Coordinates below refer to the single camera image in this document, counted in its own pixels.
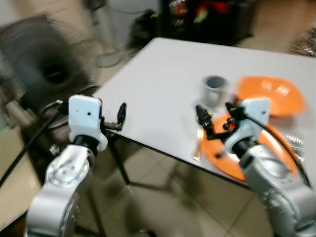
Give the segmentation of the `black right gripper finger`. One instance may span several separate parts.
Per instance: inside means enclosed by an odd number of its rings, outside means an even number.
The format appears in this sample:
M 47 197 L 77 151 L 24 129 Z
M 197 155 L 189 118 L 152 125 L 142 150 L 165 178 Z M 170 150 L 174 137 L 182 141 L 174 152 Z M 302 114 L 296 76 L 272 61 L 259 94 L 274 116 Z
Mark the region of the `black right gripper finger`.
M 198 124 L 205 131 L 207 136 L 214 136 L 214 126 L 212 115 L 200 104 L 196 105 L 196 115 Z
M 235 105 L 230 102 L 226 102 L 225 106 L 234 120 L 243 120 L 243 106 Z

